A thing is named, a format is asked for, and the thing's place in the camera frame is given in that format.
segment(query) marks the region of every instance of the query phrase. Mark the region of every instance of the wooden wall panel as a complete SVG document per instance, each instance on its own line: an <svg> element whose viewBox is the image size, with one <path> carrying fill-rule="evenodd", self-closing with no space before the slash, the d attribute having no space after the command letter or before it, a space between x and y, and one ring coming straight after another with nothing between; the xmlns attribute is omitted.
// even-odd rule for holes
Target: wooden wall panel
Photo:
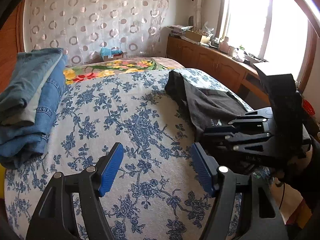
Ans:
<svg viewBox="0 0 320 240"><path fill-rule="evenodd" d="M15 8L0 30L0 93L7 87L16 63L17 11Z"/></svg>

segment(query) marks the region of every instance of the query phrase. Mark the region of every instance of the window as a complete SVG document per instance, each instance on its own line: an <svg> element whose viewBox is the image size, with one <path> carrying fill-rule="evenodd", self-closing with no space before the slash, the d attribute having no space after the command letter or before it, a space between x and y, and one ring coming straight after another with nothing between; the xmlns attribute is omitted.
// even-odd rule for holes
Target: window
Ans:
<svg viewBox="0 0 320 240"><path fill-rule="evenodd" d="M226 0L220 36L229 45L287 67L297 79L305 56L308 18L294 0Z"/></svg>

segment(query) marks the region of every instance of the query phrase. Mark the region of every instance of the white wall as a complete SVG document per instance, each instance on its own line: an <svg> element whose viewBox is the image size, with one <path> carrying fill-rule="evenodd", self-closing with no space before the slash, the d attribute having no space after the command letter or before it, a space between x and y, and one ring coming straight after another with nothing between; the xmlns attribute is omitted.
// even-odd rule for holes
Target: white wall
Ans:
<svg viewBox="0 0 320 240"><path fill-rule="evenodd" d="M188 25L188 19L192 16L192 0L169 0L167 15L162 23L160 35L160 47L166 48L170 29L165 26Z"/></svg>
<svg viewBox="0 0 320 240"><path fill-rule="evenodd" d="M202 9L202 23L208 21L208 27L217 29L221 0L204 0Z"/></svg>
<svg viewBox="0 0 320 240"><path fill-rule="evenodd" d="M317 38L317 47L312 71L303 92L304 98L313 106L316 119L320 121L320 39Z"/></svg>

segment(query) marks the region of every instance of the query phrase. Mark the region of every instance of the stack of clothes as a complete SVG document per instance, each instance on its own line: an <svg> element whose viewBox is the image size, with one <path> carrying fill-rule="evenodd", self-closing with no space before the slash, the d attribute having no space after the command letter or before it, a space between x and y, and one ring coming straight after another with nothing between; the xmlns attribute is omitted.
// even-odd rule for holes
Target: stack of clothes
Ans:
<svg viewBox="0 0 320 240"><path fill-rule="evenodd" d="M0 94L0 163L17 169L42 155L65 90L62 48L20 52L8 87Z"/></svg>

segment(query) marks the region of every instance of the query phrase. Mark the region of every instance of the stack of papers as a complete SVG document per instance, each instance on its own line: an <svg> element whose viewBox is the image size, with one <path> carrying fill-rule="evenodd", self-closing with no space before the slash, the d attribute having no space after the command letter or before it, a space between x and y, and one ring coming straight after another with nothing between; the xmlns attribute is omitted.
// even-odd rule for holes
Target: stack of papers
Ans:
<svg viewBox="0 0 320 240"><path fill-rule="evenodd" d="M171 25L169 26L172 36L184 36L187 30L191 30L193 26Z"/></svg>

